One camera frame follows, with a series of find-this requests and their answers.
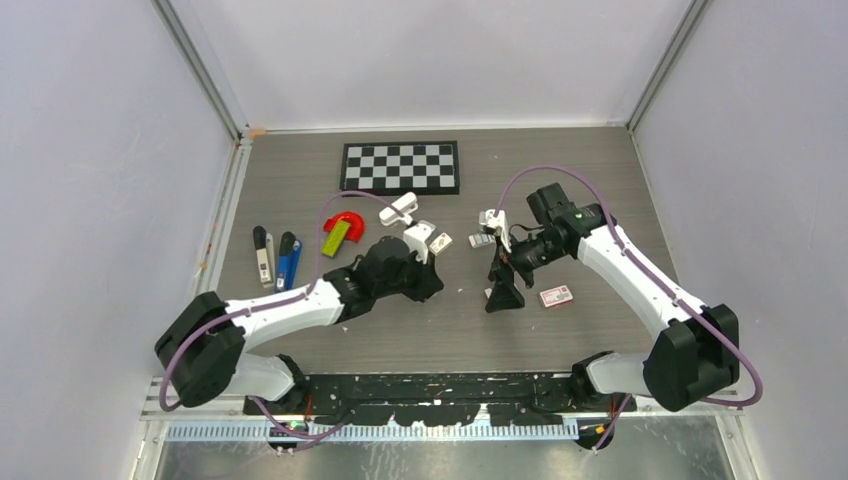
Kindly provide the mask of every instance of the checkerboard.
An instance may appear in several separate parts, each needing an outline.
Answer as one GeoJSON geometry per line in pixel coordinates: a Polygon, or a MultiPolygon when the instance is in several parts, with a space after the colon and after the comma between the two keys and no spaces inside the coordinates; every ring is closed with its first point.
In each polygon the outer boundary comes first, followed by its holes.
{"type": "Polygon", "coordinates": [[[347,144],[342,159],[342,190],[395,197],[458,195],[456,142],[347,144]]]}

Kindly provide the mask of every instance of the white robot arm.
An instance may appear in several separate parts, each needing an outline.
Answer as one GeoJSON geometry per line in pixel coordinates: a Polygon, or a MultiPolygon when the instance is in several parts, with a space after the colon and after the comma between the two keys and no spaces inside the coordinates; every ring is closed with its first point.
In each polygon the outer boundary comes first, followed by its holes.
{"type": "Polygon", "coordinates": [[[514,273],[533,286],[533,270],[571,255],[601,276],[636,312],[654,342],[649,353],[602,352],[575,364],[571,388],[575,398],[616,392],[652,396],[668,410],[678,411],[739,378],[739,360],[690,318],[679,303],[693,306],[734,345],[739,344],[738,320],[726,306],[705,306],[668,278],[614,226],[628,253],[613,237],[597,204],[577,208],[557,184],[540,188],[527,199],[542,225],[525,240],[508,235],[506,215],[489,210],[483,226],[497,238],[498,248],[489,272],[494,282],[487,312],[521,308],[524,299],[514,285],[514,273]],[[630,256],[639,260],[642,268],[630,256]],[[669,300],[648,275],[674,292],[669,300]]]}
{"type": "Polygon", "coordinates": [[[326,273],[309,286],[250,300],[221,301],[214,292],[195,299],[156,342],[167,367],[180,345],[210,320],[241,313],[204,333],[176,361],[172,382],[186,407],[202,405],[222,393],[276,401],[297,381],[297,367],[285,357],[248,352],[269,340],[315,326],[350,320],[371,310],[383,297],[403,294],[423,302],[444,288],[427,239],[435,227],[398,219],[408,225],[403,240],[383,237],[353,264],[326,273]],[[294,298],[305,298],[292,301],[294,298]]]}

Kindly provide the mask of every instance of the small box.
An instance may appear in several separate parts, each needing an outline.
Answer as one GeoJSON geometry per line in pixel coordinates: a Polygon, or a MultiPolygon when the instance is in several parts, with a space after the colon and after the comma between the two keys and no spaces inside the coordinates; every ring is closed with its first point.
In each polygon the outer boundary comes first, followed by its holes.
{"type": "Polygon", "coordinates": [[[551,308],[574,300],[574,296],[571,295],[571,290],[568,287],[560,285],[559,287],[540,292],[539,299],[542,301],[543,307],[551,308]]]}
{"type": "Polygon", "coordinates": [[[432,243],[430,243],[430,251],[433,252],[433,255],[438,256],[442,253],[442,250],[448,248],[448,246],[453,242],[453,240],[448,236],[447,233],[442,233],[432,243]]]}

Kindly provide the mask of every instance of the gray wall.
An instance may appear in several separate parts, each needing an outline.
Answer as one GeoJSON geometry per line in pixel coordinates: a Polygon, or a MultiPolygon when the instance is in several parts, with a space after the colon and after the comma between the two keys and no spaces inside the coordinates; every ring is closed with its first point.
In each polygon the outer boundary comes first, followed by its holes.
{"type": "Polygon", "coordinates": [[[126,478],[231,152],[150,2],[0,2],[0,477],[126,478]]]}
{"type": "Polygon", "coordinates": [[[771,478],[845,478],[848,4],[716,0],[637,132],[684,285],[739,314],[771,478]]]}
{"type": "Polygon", "coordinates": [[[689,3],[172,1],[268,129],[623,124],[689,3]]]}

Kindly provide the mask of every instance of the wooden tabletop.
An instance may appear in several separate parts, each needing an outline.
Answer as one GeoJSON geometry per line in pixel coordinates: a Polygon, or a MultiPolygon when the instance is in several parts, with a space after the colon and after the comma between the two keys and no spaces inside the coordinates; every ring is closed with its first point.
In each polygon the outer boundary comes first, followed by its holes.
{"type": "MultiPolygon", "coordinates": [[[[587,176],[607,198],[631,240],[672,278],[674,272],[642,169],[623,128],[451,130],[438,132],[279,134],[258,137],[250,154],[244,186],[218,285],[222,299],[270,293],[259,283],[252,230],[264,226],[279,240],[290,230],[304,242],[296,285],[314,275],[316,216],[338,192],[345,143],[392,141],[459,142],[461,193],[422,196],[414,217],[434,223],[453,238],[437,259],[444,291],[426,303],[394,296],[377,302],[362,317],[326,328],[303,330],[255,349],[262,355],[291,355],[305,372],[470,372],[569,370],[603,350],[647,351],[651,344],[636,315],[599,276],[570,257],[536,270],[527,306],[486,314],[483,290],[493,251],[472,249],[478,212],[494,208],[506,182],[522,168],[543,163],[572,167],[587,176]],[[570,304],[544,309],[538,293],[567,285],[570,304]]],[[[560,182],[578,206],[591,194],[564,174],[534,172],[511,190],[504,209],[510,223],[533,225],[525,198],[537,188],[560,182]]],[[[326,272],[352,262],[387,234],[382,205],[370,199],[337,200],[328,216],[344,210],[365,219],[358,243],[344,242],[334,259],[321,257],[326,272]]]]}

